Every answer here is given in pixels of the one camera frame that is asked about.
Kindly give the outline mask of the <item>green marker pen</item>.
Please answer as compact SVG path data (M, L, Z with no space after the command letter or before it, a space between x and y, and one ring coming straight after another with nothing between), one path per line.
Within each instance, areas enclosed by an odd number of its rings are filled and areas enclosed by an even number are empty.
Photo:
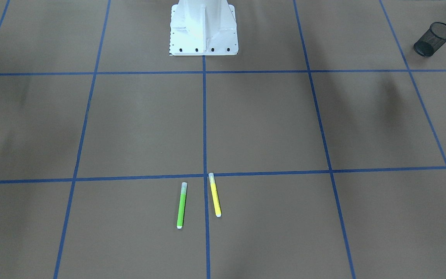
M187 182L181 183L180 195L179 195L179 207L177 213L177 229L182 229L184 226L184 215L185 215L185 205L186 205L186 197L187 197Z

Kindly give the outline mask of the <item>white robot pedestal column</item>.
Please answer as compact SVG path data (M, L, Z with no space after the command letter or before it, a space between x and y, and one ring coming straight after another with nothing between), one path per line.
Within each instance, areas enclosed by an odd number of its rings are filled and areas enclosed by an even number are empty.
M237 55L237 15L226 0L180 0L170 9L169 55Z

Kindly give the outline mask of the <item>black mesh pen cup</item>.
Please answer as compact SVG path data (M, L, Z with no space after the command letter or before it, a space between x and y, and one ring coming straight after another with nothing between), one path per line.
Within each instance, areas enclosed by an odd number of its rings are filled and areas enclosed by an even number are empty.
M434 22L414 43L413 49L422 57L429 58L446 43L446 23Z

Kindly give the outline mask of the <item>yellow marker pen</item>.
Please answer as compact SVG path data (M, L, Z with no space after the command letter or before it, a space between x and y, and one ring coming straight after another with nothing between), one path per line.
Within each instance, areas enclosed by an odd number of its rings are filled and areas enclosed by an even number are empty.
M208 178L209 178L209 186L211 188L211 193L212 193L214 213L217 218L220 218L222 216L222 212L221 212L221 205L220 205L219 198L218 198L218 191L217 191L217 185L216 185L214 173L209 173Z

